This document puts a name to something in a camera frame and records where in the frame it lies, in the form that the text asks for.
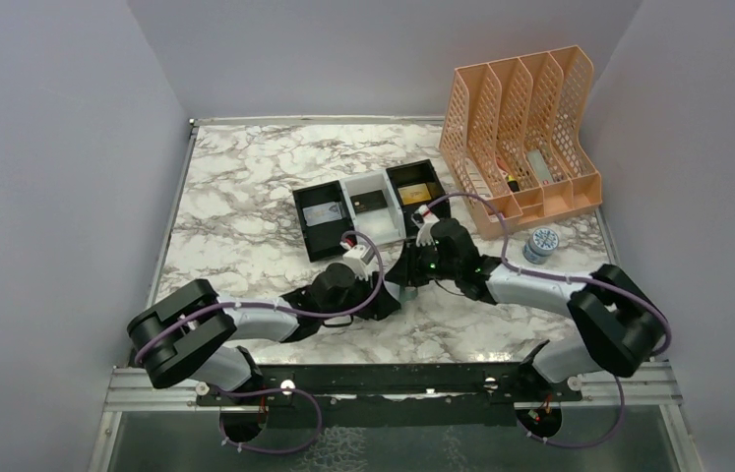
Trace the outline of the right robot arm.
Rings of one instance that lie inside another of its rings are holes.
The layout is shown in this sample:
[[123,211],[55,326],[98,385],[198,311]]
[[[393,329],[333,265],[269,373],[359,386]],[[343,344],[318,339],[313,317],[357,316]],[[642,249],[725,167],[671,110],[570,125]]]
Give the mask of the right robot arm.
[[450,280],[460,293],[489,305],[520,305],[572,320],[574,335],[544,341],[521,362],[520,392],[540,400],[557,383],[605,371],[631,377],[668,345],[665,317],[618,266],[604,264],[586,274],[543,272],[483,255],[468,230],[454,218],[430,228],[423,245],[404,243],[386,279],[400,287]]

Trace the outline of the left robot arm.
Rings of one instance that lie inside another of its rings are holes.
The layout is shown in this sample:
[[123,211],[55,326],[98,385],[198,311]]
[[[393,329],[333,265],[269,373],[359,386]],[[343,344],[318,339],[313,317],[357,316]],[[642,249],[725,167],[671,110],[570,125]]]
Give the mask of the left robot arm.
[[337,317],[382,320],[401,308],[401,289],[373,272],[359,279],[342,263],[328,265],[309,285],[272,301],[221,302],[206,279],[195,279],[130,320],[134,363],[155,388],[194,380],[230,400],[251,401],[265,386],[248,349],[227,341],[293,343],[317,334]]

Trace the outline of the green card holder wallet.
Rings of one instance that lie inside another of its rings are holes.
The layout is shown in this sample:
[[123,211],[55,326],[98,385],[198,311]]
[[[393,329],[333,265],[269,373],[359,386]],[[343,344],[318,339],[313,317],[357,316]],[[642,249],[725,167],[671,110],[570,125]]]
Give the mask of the green card holder wallet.
[[398,288],[398,300],[402,303],[409,303],[415,300],[418,296],[417,287],[402,287]]

